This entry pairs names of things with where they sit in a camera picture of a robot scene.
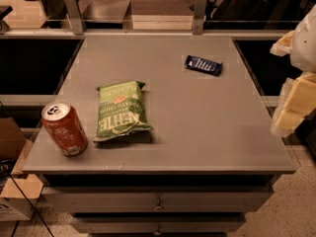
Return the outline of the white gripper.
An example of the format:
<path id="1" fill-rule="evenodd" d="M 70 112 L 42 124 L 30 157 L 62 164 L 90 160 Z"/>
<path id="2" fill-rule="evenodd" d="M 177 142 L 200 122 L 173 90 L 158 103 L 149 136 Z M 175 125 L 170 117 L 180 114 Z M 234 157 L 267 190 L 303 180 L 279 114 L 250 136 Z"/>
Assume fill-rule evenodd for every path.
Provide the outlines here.
<path id="1" fill-rule="evenodd" d="M 271 133 L 288 137 L 316 110 L 316 5 L 304 19 L 273 44 L 270 53 L 290 54 L 291 64 L 303 72 L 296 79 L 287 78 L 281 87 L 273 115 Z"/>

